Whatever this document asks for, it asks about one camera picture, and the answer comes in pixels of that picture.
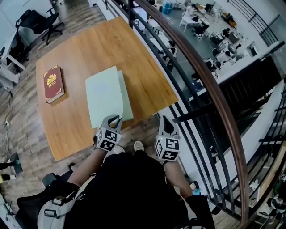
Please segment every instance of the blue container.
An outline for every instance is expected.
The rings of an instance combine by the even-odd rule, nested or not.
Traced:
[[[172,10],[172,3],[171,2],[163,2],[163,9],[162,13],[169,14]]]

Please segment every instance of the wooden floor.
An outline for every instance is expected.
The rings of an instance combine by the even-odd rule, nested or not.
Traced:
[[[31,44],[29,61],[24,63],[26,70],[21,73],[20,82],[12,91],[13,98],[10,100],[7,92],[0,93],[0,133],[5,134],[3,123],[11,110],[10,100],[13,113],[7,117],[10,122],[9,146],[11,153],[18,152],[23,167],[23,172],[16,180],[1,185],[1,193],[7,202],[12,201],[14,213],[18,211],[16,201],[19,197],[34,195],[44,189],[42,178],[46,174],[63,174],[67,171],[68,163],[74,162],[77,167],[93,151],[93,148],[88,148],[61,161],[54,160],[38,112],[36,61],[61,42],[105,19],[97,7],[88,7],[87,0],[68,0],[59,6],[57,11],[65,23],[63,35],[52,35],[48,46],[41,39],[36,39]],[[120,145],[126,150],[132,150],[134,141],[140,140],[145,145],[145,151],[155,157],[154,145],[158,126],[156,116],[131,126],[123,131]],[[0,154],[3,153],[0,162],[7,161],[10,156],[7,149],[0,147]],[[8,168],[1,173],[11,174],[13,170]],[[214,216],[214,220],[216,228],[220,229],[234,229],[239,226],[239,222],[222,211]]]

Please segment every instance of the white sneaker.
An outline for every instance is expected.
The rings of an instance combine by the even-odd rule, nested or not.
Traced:
[[[114,151],[114,153],[116,153],[116,154],[120,154],[120,153],[122,153],[122,152],[125,152],[124,148],[122,148],[122,147],[119,146],[119,145],[115,146],[114,149],[113,149],[113,151]]]
[[[144,146],[143,146],[141,141],[135,141],[134,142],[134,151],[136,152],[137,150],[144,151]]]

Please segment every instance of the red book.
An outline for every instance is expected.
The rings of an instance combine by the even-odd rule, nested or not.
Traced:
[[[56,65],[44,74],[46,102],[51,103],[64,95],[61,68]]]

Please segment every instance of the paper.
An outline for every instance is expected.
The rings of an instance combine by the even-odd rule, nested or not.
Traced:
[[[123,100],[116,66],[86,79],[85,87],[92,128],[100,127],[106,116],[122,117]]]
[[[118,78],[119,78],[119,84],[120,84],[120,90],[121,90],[121,95],[122,95],[122,100],[123,100],[123,115],[122,115],[122,120],[130,120],[133,119],[133,113],[123,77],[122,71],[117,71]]]

